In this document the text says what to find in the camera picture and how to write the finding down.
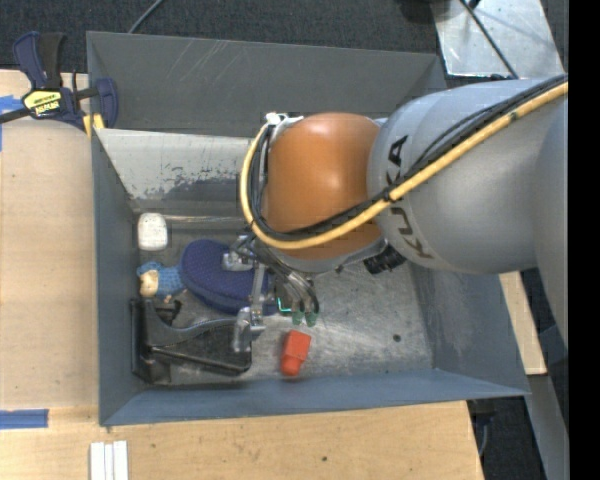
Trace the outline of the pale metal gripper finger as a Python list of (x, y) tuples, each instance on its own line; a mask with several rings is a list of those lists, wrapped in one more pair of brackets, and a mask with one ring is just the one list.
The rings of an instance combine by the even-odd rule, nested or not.
[(253, 270), (257, 258), (253, 252), (253, 240), (249, 237), (239, 237), (232, 243), (222, 256), (222, 269), (229, 272), (246, 272)]
[(251, 343), (265, 330), (266, 324), (261, 307), (246, 306), (236, 315), (232, 348), (236, 353), (246, 353), (251, 350)]

